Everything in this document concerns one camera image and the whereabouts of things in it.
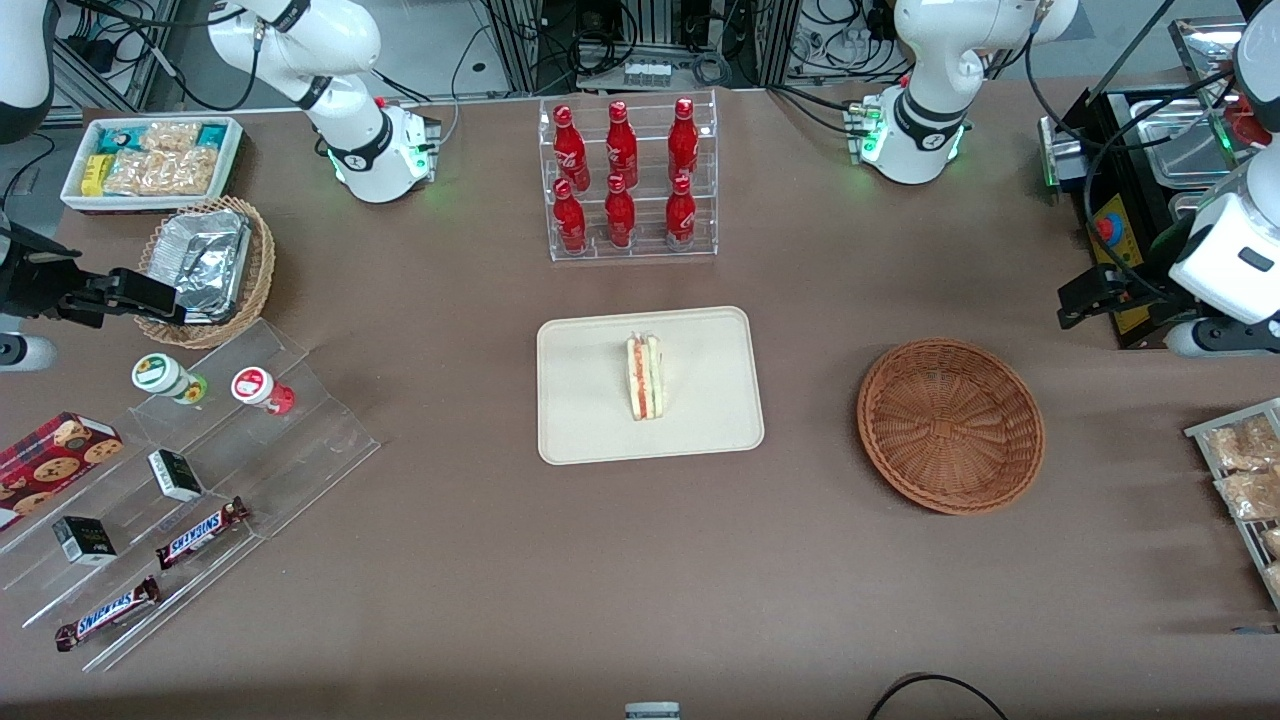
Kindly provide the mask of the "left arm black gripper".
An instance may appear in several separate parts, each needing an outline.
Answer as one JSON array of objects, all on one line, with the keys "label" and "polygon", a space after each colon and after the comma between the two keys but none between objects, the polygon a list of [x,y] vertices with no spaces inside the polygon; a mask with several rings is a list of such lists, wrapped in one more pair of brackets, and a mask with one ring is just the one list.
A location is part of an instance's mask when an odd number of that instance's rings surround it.
[{"label": "left arm black gripper", "polygon": [[[1187,249],[1190,238],[1190,215],[1181,217],[1165,228],[1143,252],[1138,275],[1160,290],[1167,301],[1179,306],[1190,304],[1190,295],[1170,278],[1170,270]],[[1100,313],[1123,313],[1132,305],[1130,278],[1119,268],[1083,272],[1059,287],[1059,327],[1071,329]]]}]

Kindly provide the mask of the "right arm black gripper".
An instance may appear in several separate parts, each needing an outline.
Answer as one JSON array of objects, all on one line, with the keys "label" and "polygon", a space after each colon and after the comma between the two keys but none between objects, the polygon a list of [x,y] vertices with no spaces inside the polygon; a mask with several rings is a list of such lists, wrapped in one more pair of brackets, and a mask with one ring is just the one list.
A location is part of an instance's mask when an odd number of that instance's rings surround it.
[{"label": "right arm black gripper", "polygon": [[102,327],[106,316],[133,314],[164,324],[186,324],[177,290],[138,272],[81,270],[79,250],[68,249],[23,225],[4,225],[1,313],[46,316]]}]

